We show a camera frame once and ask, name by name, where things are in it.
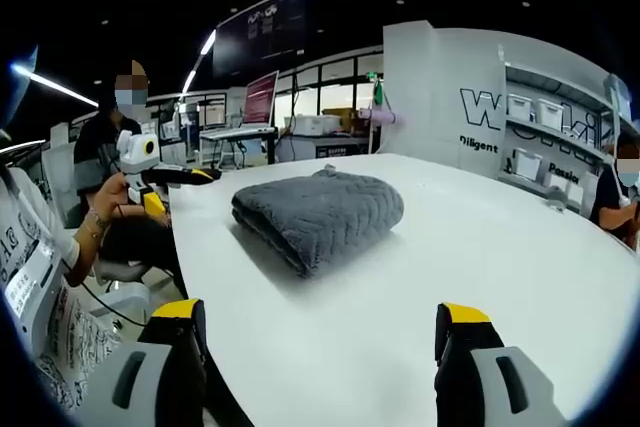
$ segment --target white table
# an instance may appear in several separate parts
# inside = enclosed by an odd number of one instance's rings
[[[267,141],[267,162],[269,165],[275,163],[275,140],[278,137],[278,129],[276,127],[238,127],[235,129],[221,129],[221,130],[205,130],[200,132],[200,150],[198,151],[198,163],[200,166],[204,165],[204,144],[205,142],[214,142],[214,146],[217,142],[222,142],[223,146],[220,147],[220,161],[217,167],[222,164],[222,158],[224,157],[224,141],[229,143],[238,142],[242,140],[262,139]]]
[[[240,188],[327,162],[402,195],[391,235],[311,281],[231,216]],[[436,306],[481,309],[575,418],[615,367],[640,294],[635,257],[580,216],[500,182],[396,155],[310,160],[172,190],[190,295],[211,354],[257,427],[435,426]]]

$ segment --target hand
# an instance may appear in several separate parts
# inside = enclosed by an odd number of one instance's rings
[[[624,243],[627,244],[627,246],[635,251],[636,250],[636,246],[638,245],[638,233],[634,232],[631,235],[628,235],[627,237],[624,238]]]
[[[640,231],[640,222],[636,219],[631,219],[629,221],[629,235],[635,235]]]
[[[168,213],[149,215],[149,218],[155,220],[163,227],[169,227],[171,225],[171,218]]]
[[[638,207],[637,202],[631,202],[631,204],[627,205],[625,209],[627,209],[627,215],[629,216],[629,220],[636,220],[636,209]]]
[[[128,204],[127,189],[127,181],[121,172],[112,175],[102,184],[93,198],[93,208],[102,220],[111,220],[116,206]]]

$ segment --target face mask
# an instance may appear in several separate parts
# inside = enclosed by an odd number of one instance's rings
[[[132,117],[136,107],[147,105],[147,90],[116,90],[118,110],[125,117]]]
[[[625,187],[631,187],[638,180],[638,172],[618,172],[618,178]]]

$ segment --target quilted fabric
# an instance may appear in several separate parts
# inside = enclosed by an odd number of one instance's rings
[[[331,168],[246,187],[231,203],[236,221],[305,278],[371,246],[404,213],[402,197],[389,184]]]

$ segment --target black shirt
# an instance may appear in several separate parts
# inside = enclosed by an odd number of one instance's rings
[[[593,208],[591,209],[591,216],[589,220],[596,225],[600,225],[598,219],[600,215],[600,209],[603,207],[609,209],[620,208],[620,194],[618,193],[618,187],[616,186],[616,174],[613,172],[613,168],[610,165],[604,167],[600,178],[598,179],[598,189],[596,190],[596,199],[593,202]],[[620,183],[620,190],[622,195],[629,196],[629,189]],[[613,235],[623,240],[629,233],[630,221],[625,222],[620,227],[614,230],[610,230]]]
[[[123,117],[121,130],[140,134],[140,124]],[[85,195],[97,192],[111,175],[120,170],[120,155],[116,142],[120,131],[109,117],[99,113],[89,120],[80,131],[73,151],[73,178],[84,213],[88,210]]]

